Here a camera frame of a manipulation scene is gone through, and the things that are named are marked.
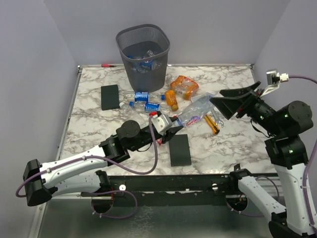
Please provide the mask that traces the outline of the small orange juice bottle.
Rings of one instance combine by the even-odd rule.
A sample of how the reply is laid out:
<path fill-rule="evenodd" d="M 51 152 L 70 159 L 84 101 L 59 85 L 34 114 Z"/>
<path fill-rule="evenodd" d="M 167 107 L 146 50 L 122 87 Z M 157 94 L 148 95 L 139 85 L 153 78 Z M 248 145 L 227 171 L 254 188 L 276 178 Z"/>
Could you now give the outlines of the small orange juice bottle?
<path fill-rule="evenodd" d="M 173 90 L 168 90 L 164 94 L 166 103 L 170 106 L 173 112 L 179 109 L 178 102 L 176 100 L 176 95 Z"/>

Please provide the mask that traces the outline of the Starbucks latte bottle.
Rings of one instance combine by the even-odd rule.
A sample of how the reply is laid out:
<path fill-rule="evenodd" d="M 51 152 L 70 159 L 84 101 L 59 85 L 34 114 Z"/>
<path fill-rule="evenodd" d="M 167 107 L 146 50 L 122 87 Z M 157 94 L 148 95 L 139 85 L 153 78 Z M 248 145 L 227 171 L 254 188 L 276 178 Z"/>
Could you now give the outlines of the Starbucks latte bottle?
<path fill-rule="evenodd" d="M 149 57 L 153 57 L 153 56 L 155 56 L 155 54 L 151 50 L 148 50 L 146 53 L 146 57 L 149 58 Z"/>

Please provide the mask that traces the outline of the red label clear bottle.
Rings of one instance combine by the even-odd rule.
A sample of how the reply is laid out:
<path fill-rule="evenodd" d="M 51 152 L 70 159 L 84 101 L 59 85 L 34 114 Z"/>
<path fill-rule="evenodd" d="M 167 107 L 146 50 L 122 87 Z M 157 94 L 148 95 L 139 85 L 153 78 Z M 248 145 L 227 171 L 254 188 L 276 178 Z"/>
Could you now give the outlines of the red label clear bottle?
<path fill-rule="evenodd" d="M 162 146 L 163 144 L 166 143 L 166 140 L 163 139 L 163 138 L 160 138 L 160 139 L 157 139 L 156 142 L 157 142 L 157 144 L 158 144 L 159 146 Z"/>

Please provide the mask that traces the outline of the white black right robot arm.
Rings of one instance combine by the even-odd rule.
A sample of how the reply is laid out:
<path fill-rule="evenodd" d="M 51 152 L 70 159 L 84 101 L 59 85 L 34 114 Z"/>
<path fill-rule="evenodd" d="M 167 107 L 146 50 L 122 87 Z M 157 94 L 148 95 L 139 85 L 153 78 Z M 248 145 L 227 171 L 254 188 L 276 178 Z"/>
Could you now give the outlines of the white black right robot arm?
<path fill-rule="evenodd" d="M 270 135 L 265 142 L 267 154 L 282 187 L 284 204 L 266 192 L 246 170 L 231 172 L 228 190 L 242 192 L 265 217 L 269 231 L 275 238 L 314 238 L 317 235 L 317 212 L 312 201 L 308 181 L 310 158 L 300 134 L 313 127 L 312 111 L 302 101 L 293 101 L 274 110 L 257 92 L 258 84 L 221 90 L 211 103 L 226 119 L 248 116 Z"/>

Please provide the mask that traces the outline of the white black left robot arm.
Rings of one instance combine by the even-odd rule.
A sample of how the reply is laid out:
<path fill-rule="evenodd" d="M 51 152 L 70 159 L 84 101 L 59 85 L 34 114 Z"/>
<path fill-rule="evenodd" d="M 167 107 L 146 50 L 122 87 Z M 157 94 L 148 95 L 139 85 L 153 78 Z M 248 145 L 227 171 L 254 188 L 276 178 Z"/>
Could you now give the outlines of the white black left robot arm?
<path fill-rule="evenodd" d="M 130 158 L 130 151 L 137 151 L 149 144 L 156 147 L 158 139 L 165 144 L 182 128 L 176 117 L 150 117 L 144 128 L 136 121 L 128 120 L 116 130 L 115 135 L 77 156 L 47 163 L 40 163 L 37 159 L 29 161 L 23 174 L 23 183 L 15 195 L 26 198 L 29 207 L 44 204 L 55 196 L 75 192 L 105 195 L 111 185 L 102 168 L 115 165 L 135 175 L 148 175 L 158 164 L 158 152 L 155 152 L 153 167 L 146 172 L 132 170 L 123 166 L 122 162 Z"/>

